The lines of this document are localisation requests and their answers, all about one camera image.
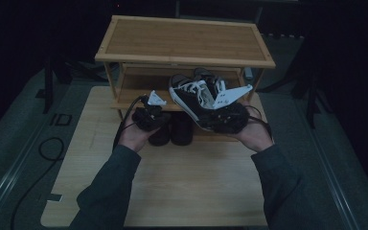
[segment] wooden board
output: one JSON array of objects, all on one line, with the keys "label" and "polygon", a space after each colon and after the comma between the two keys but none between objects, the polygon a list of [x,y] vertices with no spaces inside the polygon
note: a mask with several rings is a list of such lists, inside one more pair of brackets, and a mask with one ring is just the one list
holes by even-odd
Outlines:
[{"label": "wooden board", "polygon": [[112,16],[97,61],[274,68],[255,24]]},{"label": "wooden board", "polygon": [[[47,202],[44,226],[70,224],[79,210],[77,195],[108,159],[120,123],[112,102],[107,86],[92,88],[52,190],[62,200]],[[251,103],[263,112],[259,97]],[[143,159],[133,180],[126,226],[266,225],[251,153],[239,142],[146,145],[139,152]]]}]

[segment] floor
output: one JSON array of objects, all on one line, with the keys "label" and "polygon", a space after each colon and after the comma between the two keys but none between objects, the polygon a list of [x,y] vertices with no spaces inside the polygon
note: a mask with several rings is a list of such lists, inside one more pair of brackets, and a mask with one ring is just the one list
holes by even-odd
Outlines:
[{"label": "floor", "polygon": [[[284,76],[303,40],[264,37],[277,68],[264,72],[260,87]],[[35,97],[43,86],[42,72],[25,86],[0,122],[0,229],[47,229],[41,226],[39,217],[60,162],[43,160],[39,150],[52,154],[52,158],[64,153],[90,88],[105,84],[76,73],[70,85],[56,82],[55,101],[48,114],[42,114],[44,102]],[[306,98],[295,100],[289,94],[294,84],[260,94],[276,143],[284,148],[290,162],[313,181],[308,189],[317,208],[324,211],[322,218],[327,220],[329,229],[368,229],[368,181],[349,140],[335,116],[326,112],[321,103],[314,116],[316,129],[310,128],[305,118]],[[55,114],[72,117],[70,124],[53,125]],[[42,144],[54,136],[61,138],[64,151],[60,142]]]}]

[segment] person's left hand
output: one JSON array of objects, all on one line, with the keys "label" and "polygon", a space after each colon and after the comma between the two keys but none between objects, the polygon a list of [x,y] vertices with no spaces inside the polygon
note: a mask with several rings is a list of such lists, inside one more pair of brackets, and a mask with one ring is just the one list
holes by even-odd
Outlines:
[{"label": "person's left hand", "polygon": [[126,128],[122,131],[119,145],[126,146],[131,150],[138,152],[146,144],[149,137],[158,130],[158,128],[150,132],[140,129],[136,124],[133,124],[132,114],[134,114],[134,110],[130,112],[130,115],[126,119]]}]

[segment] sweater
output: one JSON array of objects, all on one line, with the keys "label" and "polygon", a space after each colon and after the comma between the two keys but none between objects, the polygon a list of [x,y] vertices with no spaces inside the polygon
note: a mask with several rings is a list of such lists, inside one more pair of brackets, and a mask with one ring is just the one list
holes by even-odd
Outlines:
[{"label": "sweater", "polygon": [[[288,163],[278,146],[251,158],[261,179],[269,229],[323,229],[305,192],[302,174]],[[77,197],[80,210],[69,229],[123,229],[140,160],[137,152],[117,146],[91,185]]]}]

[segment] cable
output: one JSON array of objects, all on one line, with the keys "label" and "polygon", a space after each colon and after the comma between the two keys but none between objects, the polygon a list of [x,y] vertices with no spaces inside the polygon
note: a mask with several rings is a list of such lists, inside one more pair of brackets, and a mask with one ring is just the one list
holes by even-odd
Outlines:
[{"label": "cable", "polygon": [[113,140],[113,147],[112,149],[114,150],[115,147],[118,145],[119,143],[119,139],[121,139],[121,135],[122,135],[122,131],[125,130],[127,127],[130,127],[132,126],[133,124],[136,124],[136,123],[133,123],[133,124],[130,124],[129,126],[125,126],[125,123],[127,122],[127,118],[129,117],[129,114],[132,110],[132,108],[141,100],[145,99],[146,96],[139,96],[137,97],[133,103],[130,104],[130,107],[127,109],[127,112],[125,114],[125,117],[124,119],[122,120],[122,122],[119,124],[119,128],[118,128],[118,131],[116,132],[116,135],[115,135],[115,139]]},{"label": "cable", "polygon": [[[57,157],[56,158],[50,158],[50,157],[47,157],[43,154],[43,151],[41,150],[41,148],[43,147],[43,145],[49,141],[52,141],[52,140],[57,140],[60,142],[61,144],[61,150],[60,152],[58,153]],[[29,189],[26,191],[25,194],[23,194],[22,197],[20,197],[20,199],[17,201],[16,203],[16,206],[14,207],[14,210],[11,214],[11,230],[14,230],[14,219],[16,217],[16,213],[17,213],[17,210],[19,209],[20,207],[20,204],[23,202],[23,200],[26,198],[26,196],[29,194],[29,192],[35,187],[35,185],[54,167],[54,165],[56,164],[56,162],[58,161],[61,161],[64,159],[64,157],[61,157],[62,154],[64,152],[64,142],[58,138],[58,137],[51,137],[49,139],[46,139],[45,141],[41,142],[40,145],[38,146],[38,153],[40,154],[41,157],[43,157],[44,159],[48,160],[48,161],[52,161],[53,163],[50,165],[50,167],[32,184],[31,187],[29,187]]]},{"label": "cable", "polygon": [[[262,117],[262,113],[257,107],[252,106],[252,105],[246,105],[245,107],[251,107],[251,108],[255,109],[256,111],[258,111],[260,117]],[[263,120],[261,120],[259,118],[253,117],[253,116],[249,116],[249,119],[260,123],[265,128],[265,130],[267,130],[267,133],[270,136],[270,138],[273,138],[273,136],[271,134],[271,126],[268,123],[264,122]]]}]

